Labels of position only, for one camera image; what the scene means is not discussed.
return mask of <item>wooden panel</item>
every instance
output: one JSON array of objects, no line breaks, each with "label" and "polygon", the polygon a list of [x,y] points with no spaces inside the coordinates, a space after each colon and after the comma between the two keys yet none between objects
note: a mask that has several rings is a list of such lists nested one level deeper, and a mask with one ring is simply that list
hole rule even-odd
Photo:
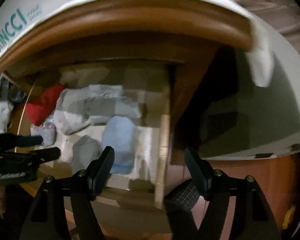
[{"label": "wooden panel", "polygon": [[154,206],[162,209],[165,190],[165,171],[169,153],[170,135],[170,87],[163,90],[165,95],[164,114],[161,117],[160,125],[160,150],[158,156],[157,178],[154,192]]},{"label": "wooden panel", "polygon": [[214,169],[221,169],[234,178],[243,179],[247,175],[255,177],[270,205],[278,228],[282,230],[284,216],[291,207],[296,180],[295,158],[296,156],[289,155],[267,160],[209,161],[209,163]]},{"label": "wooden panel", "polygon": [[174,127],[219,47],[220,43],[187,35],[110,33],[44,49],[18,61],[7,72],[18,79],[46,69],[98,60],[129,58],[177,62],[171,106],[171,126]]},{"label": "wooden panel", "polygon": [[96,201],[118,208],[164,212],[162,208],[159,209],[154,206],[154,194],[146,191],[105,188],[102,194],[96,198]]},{"label": "wooden panel", "polygon": [[249,20],[214,4],[199,0],[97,0],[68,9],[27,33],[0,58],[0,73],[56,44],[126,31],[186,34],[246,51],[252,47]]},{"label": "wooden panel", "polygon": [[101,230],[106,237],[106,240],[170,240],[172,234],[170,233],[147,233],[147,232],[131,232],[119,231],[106,225],[101,225]]}]

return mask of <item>folded clothes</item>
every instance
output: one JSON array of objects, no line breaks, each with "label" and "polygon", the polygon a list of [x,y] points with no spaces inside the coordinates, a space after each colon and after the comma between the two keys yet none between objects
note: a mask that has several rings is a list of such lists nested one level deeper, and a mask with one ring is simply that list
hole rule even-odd
[{"label": "folded clothes", "polygon": [[36,126],[31,124],[30,132],[32,136],[41,135],[43,138],[43,146],[51,146],[56,139],[56,126],[53,123],[53,113],[50,114],[43,124]]},{"label": "folded clothes", "polygon": [[61,133],[70,135],[89,125],[105,123],[115,115],[140,118],[138,103],[122,93],[120,85],[65,89],[57,101],[54,123]]},{"label": "folded clothes", "polygon": [[102,150],[98,140],[88,135],[82,136],[72,147],[73,157],[70,162],[72,174],[86,169],[90,162],[100,157]]},{"label": "folded clothes", "polygon": [[127,117],[112,117],[102,134],[102,149],[111,146],[114,149],[114,164],[110,173],[130,174],[134,166],[133,140],[135,124]]}]

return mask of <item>red cloth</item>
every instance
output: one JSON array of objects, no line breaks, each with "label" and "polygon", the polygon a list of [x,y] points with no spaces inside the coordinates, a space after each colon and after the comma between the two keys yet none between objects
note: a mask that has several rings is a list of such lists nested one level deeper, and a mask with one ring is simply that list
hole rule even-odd
[{"label": "red cloth", "polygon": [[64,87],[56,84],[45,90],[38,98],[26,104],[26,116],[34,125],[41,125],[56,108],[57,100]]}]

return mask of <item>open drawer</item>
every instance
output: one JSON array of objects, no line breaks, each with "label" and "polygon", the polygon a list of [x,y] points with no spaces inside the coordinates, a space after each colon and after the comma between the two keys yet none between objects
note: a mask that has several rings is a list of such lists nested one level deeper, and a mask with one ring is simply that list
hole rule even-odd
[{"label": "open drawer", "polygon": [[[221,6],[201,0],[96,0],[69,8],[36,25],[2,55],[0,73],[30,97],[40,95],[56,82],[66,82],[66,76],[70,78],[69,87],[80,88],[104,82],[105,73],[109,77],[116,73],[117,81],[108,79],[107,83],[121,84],[125,92],[135,96],[144,114],[140,120],[134,120],[135,124],[152,127],[151,133],[156,135],[150,143],[156,150],[148,150],[149,158],[139,164],[152,161],[156,168],[149,175],[147,171],[141,172],[150,182],[145,187],[134,177],[137,182],[134,185],[138,188],[142,184],[141,188],[107,188],[97,200],[160,211],[167,153],[172,147],[170,130],[173,133],[217,50],[225,45],[250,51],[253,38],[249,19]],[[115,71],[95,62],[107,62]],[[134,62],[134,70],[129,69],[127,62]],[[93,73],[97,65],[105,71]],[[146,68],[155,71],[145,74]],[[29,135],[29,128],[30,122],[23,114],[18,134]],[[41,177],[70,176],[71,169],[64,160],[53,166],[43,165]],[[136,168],[135,174],[140,174],[140,170],[145,169]],[[125,179],[125,185],[130,186],[130,180]],[[34,194],[40,183],[38,180],[24,187]]]},{"label": "open drawer", "polygon": [[[134,147],[134,168],[128,175],[112,174],[107,187],[96,200],[142,210],[161,209],[170,127],[170,84],[165,62],[116,60],[63,66],[39,73],[29,100],[56,82],[72,89],[91,84],[122,85],[123,95],[138,102],[142,116],[132,120],[138,130]],[[18,134],[29,135],[30,125],[23,114]],[[69,136],[58,131],[52,147],[60,148],[61,158],[42,164],[39,168],[40,179],[24,184],[24,188],[34,194],[47,175],[53,175],[57,179],[72,176],[69,163],[74,143],[84,135],[100,142],[104,128],[105,124],[89,126]],[[16,149],[18,152],[29,150],[31,148]]]}]

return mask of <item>screw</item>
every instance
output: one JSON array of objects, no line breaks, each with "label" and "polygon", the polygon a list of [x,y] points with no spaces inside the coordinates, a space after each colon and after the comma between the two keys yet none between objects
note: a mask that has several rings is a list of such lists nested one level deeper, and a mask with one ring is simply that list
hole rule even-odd
[{"label": "screw", "polygon": [[79,177],[82,177],[82,176],[86,175],[86,173],[87,173],[86,170],[79,170],[79,171],[78,171],[78,176],[79,176]]},{"label": "screw", "polygon": [[248,175],[248,176],[246,176],[246,180],[247,180],[248,182],[254,182],[254,177]]},{"label": "screw", "polygon": [[220,176],[222,176],[223,171],[222,170],[214,170],[213,174],[216,175],[216,176],[218,176],[218,177],[220,177]]},{"label": "screw", "polygon": [[53,179],[54,179],[54,177],[53,176],[47,176],[46,178],[45,178],[45,181],[46,182],[51,182],[51,181],[53,181]]}]

